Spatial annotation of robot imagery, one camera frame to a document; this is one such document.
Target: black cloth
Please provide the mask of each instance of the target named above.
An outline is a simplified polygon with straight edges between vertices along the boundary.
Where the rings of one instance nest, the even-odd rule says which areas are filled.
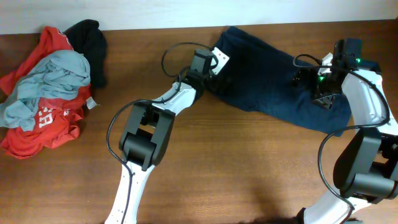
[[[105,36],[98,29],[99,26],[98,21],[86,19],[64,32],[73,49],[83,54],[90,64],[91,86],[95,88],[106,86],[104,60],[108,45]]]
[[[331,109],[324,110],[311,102],[309,90],[293,86],[298,68],[289,54],[236,27],[223,32],[215,47],[230,57],[208,87],[219,99],[324,133],[348,124],[351,110],[345,96],[337,96]]]

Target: dark blue jeans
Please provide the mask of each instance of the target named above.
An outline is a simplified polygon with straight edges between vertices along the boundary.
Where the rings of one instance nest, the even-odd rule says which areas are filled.
[[[289,54],[236,27],[223,32],[215,47],[230,57],[213,80],[216,85],[209,87],[219,99],[324,133],[348,124],[351,110],[345,96],[337,96],[331,109],[324,110],[311,102],[309,90],[293,86],[291,79],[298,68]]]

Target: black bracket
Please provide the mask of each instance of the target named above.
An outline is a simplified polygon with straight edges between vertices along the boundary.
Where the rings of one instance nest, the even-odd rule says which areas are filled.
[[[312,103],[330,109],[336,95],[342,94],[341,85],[347,76],[347,70],[370,70],[381,74],[379,64],[361,58],[362,41],[359,39],[339,40],[335,44],[332,65],[343,70],[331,69],[330,73],[318,75],[318,70],[301,68],[292,79],[294,86],[299,83],[311,92]]]
[[[124,159],[142,166],[143,171],[151,165],[157,166],[166,153],[174,118],[175,113],[150,102],[134,104],[119,141]],[[140,125],[150,125],[155,131],[152,134]]]
[[[358,197],[377,204],[398,195],[397,136],[377,128],[361,128],[338,158],[333,181],[344,198]],[[388,159],[375,162],[377,154]]]
[[[218,63],[217,57],[210,50],[195,50],[191,66],[187,71],[187,75],[182,80],[184,83],[192,86],[192,88],[196,90],[196,95],[193,102],[199,100],[199,98],[203,95],[206,84],[214,75],[214,73],[211,71],[211,69],[216,67],[216,65],[211,65],[211,61],[213,59],[215,59],[216,63]]]

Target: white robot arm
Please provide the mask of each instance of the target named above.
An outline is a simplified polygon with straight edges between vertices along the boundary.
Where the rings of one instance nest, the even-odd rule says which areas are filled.
[[[345,69],[354,67],[355,74],[373,85],[351,73],[321,68],[317,74],[319,88],[327,91],[321,90],[322,96],[318,95],[318,98],[333,96],[333,89],[328,86],[342,81],[341,89],[337,91],[342,91],[347,97],[356,126],[379,124],[387,117],[389,121],[378,127],[357,129],[356,136],[336,162],[333,180],[337,188],[333,186],[333,189],[347,198],[354,209],[350,211],[346,202],[328,191],[315,205],[299,213],[300,222],[304,224],[341,223],[350,212],[357,212],[383,199],[394,199],[398,195],[398,154],[395,151],[398,124],[390,108],[383,103],[386,100],[378,65],[364,61],[362,63],[365,65],[361,65],[360,46],[360,40],[341,40],[336,43],[334,55],[328,54],[322,60],[322,65],[340,65]],[[327,103],[332,101],[332,98],[326,98]],[[389,160],[385,164],[374,162],[376,154],[380,152]]]
[[[222,55],[218,58],[219,55],[221,53],[215,55],[209,50],[196,49],[191,66],[185,69],[187,74],[184,78],[180,76],[180,80],[173,83],[171,89],[158,99],[134,103],[119,142],[123,161],[132,177],[123,164],[119,188],[105,224],[137,223],[138,206],[146,181],[166,152],[174,118],[201,97],[203,82],[213,72],[222,69],[224,63],[218,62],[225,62],[225,59]],[[154,132],[149,133],[141,129],[140,125],[152,126]]]

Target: wood grain surface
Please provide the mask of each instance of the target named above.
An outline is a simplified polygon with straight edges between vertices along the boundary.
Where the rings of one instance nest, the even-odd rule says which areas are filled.
[[[240,28],[289,54],[318,58],[332,52],[339,39],[362,39],[363,58],[379,62],[387,100],[398,117],[396,20]],[[186,41],[212,45],[225,29],[106,31],[109,84],[95,91],[101,106],[80,123],[80,137],[26,160],[0,155],[0,223],[103,223],[121,173],[105,145],[110,119],[125,103],[157,98],[170,88],[172,80],[160,67],[165,49]],[[1,75],[17,68],[38,38],[0,36]],[[192,47],[172,52],[167,69],[176,72],[192,55]],[[113,129],[115,150],[127,115],[123,113]],[[329,180],[353,134],[347,131],[326,145],[323,166]],[[317,170],[324,137],[268,115],[245,113],[205,93],[175,120],[166,155],[147,182],[139,223],[247,223],[294,216],[326,191]],[[354,217],[365,223],[397,223],[397,202],[385,200]]]

